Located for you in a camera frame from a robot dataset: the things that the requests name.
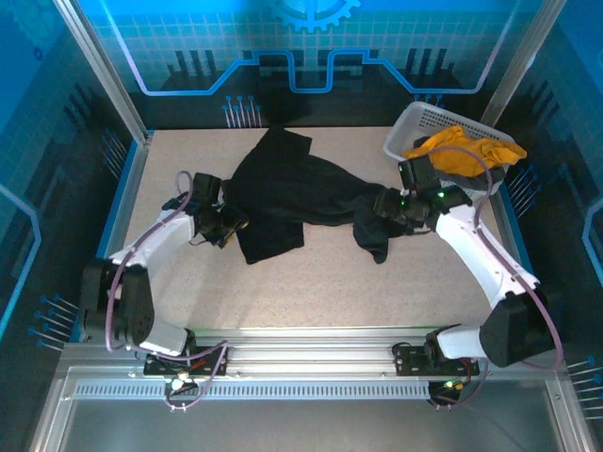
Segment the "yellow t-shirt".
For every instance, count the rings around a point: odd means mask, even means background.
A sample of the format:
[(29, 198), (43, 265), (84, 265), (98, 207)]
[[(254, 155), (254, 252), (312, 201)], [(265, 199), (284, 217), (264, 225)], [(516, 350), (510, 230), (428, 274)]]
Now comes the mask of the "yellow t-shirt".
[(428, 137), (422, 144), (415, 145), (402, 153), (404, 158), (416, 158), (428, 154), (433, 149), (430, 160), (436, 170), (447, 174), (476, 177), (484, 174), (484, 168), (473, 156), (459, 151), (464, 148), (477, 155), (489, 170), (512, 166), (527, 157), (527, 152), (519, 145), (489, 137), (471, 138), (459, 125), (451, 126)]

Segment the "grey metal shelf panel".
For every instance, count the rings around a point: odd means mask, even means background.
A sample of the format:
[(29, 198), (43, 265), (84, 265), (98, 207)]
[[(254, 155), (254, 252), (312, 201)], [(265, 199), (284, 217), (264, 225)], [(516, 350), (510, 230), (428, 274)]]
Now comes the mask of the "grey metal shelf panel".
[(405, 401), (76, 403), (59, 452), (560, 452), (546, 408)]

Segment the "black t-shirt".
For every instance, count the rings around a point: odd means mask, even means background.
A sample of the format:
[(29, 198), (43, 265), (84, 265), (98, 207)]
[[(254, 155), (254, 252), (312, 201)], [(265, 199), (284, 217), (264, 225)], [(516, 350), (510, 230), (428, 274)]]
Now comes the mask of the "black t-shirt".
[(390, 239), (410, 234), (410, 226), (374, 212), (385, 186), (312, 155), (311, 144), (310, 137), (270, 128), (224, 182), (226, 206), (249, 221), (236, 234), (247, 264), (303, 247), (306, 224), (351, 225), (356, 244), (383, 263)]

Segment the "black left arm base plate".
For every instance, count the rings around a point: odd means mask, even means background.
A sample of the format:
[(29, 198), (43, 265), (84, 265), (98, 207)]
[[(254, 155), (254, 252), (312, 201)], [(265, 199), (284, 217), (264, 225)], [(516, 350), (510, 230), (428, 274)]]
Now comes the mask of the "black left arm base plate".
[(222, 377), (226, 374), (228, 352), (229, 350), (226, 350), (220, 361), (218, 361), (220, 348), (210, 354), (203, 355), (202, 358), (186, 361), (165, 360), (155, 355), (147, 354), (142, 360), (143, 375), (147, 377), (173, 378), (179, 373), (185, 372), (194, 377), (208, 377), (211, 375), (216, 363), (219, 362), (216, 375)]

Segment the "white plastic laundry basket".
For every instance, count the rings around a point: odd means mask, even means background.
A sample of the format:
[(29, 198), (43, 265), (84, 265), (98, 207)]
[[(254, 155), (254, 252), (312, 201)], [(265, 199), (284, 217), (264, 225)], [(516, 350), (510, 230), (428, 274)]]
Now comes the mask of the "white plastic laundry basket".
[[(489, 137), (515, 143), (510, 136), (480, 122), (472, 121), (434, 105), (423, 102), (412, 102), (404, 109), (395, 122), (385, 139), (383, 150), (385, 154), (397, 162), (406, 160), (407, 158), (404, 158), (402, 153), (408, 149), (413, 149), (413, 143), (416, 139), (431, 137), (454, 125), (461, 126), (465, 134), (471, 138)], [(442, 183), (442, 181), (441, 184), (443, 186), (456, 186), (450, 183)], [(492, 190), (497, 191), (501, 184), (502, 182), (495, 186), (493, 185)], [(474, 200), (483, 196), (486, 190), (479, 192), (464, 189), (467, 195)]]

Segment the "black connector with green light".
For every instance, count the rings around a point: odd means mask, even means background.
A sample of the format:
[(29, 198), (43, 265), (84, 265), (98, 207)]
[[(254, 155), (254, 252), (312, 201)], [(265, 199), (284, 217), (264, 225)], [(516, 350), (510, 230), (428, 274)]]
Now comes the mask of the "black connector with green light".
[(451, 408), (459, 402), (464, 387), (465, 381), (463, 379), (430, 381), (428, 384), (428, 402), (437, 410), (441, 407)]

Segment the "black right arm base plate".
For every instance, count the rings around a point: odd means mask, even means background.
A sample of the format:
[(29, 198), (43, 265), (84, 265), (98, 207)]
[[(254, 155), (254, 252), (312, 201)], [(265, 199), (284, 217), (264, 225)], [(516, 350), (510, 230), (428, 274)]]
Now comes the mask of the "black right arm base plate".
[(400, 342), (392, 346), (391, 352), (399, 377), (473, 377), (481, 374), (477, 361), (442, 358), (428, 346)]

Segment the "aluminium mounting rail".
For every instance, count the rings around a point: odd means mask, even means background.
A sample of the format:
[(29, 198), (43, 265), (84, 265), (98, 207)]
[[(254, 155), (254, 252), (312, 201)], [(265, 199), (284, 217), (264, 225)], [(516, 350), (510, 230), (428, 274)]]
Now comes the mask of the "aluminium mounting rail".
[[(394, 379), (391, 347), (422, 345), (428, 328), (201, 329), (197, 342), (229, 343), (226, 377), (243, 380)], [(140, 379), (142, 361), (125, 349), (109, 353), (96, 343), (63, 348), (56, 375)]]

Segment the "aluminium frame post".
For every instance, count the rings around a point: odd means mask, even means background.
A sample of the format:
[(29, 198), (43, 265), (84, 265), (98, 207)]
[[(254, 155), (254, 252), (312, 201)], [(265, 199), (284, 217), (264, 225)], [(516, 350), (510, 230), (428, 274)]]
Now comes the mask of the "aluminium frame post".
[(77, 0), (53, 0), (53, 3), (128, 132), (139, 146), (146, 146), (147, 127), (83, 9)]
[(526, 34), (519, 43), (513, 58), (501, 77), (497, 89), (494, 91), (481, 115), (481, 123), (491, 127), (497, 124), (537, 57), (566, 2), (567, 0), (542, 0)]

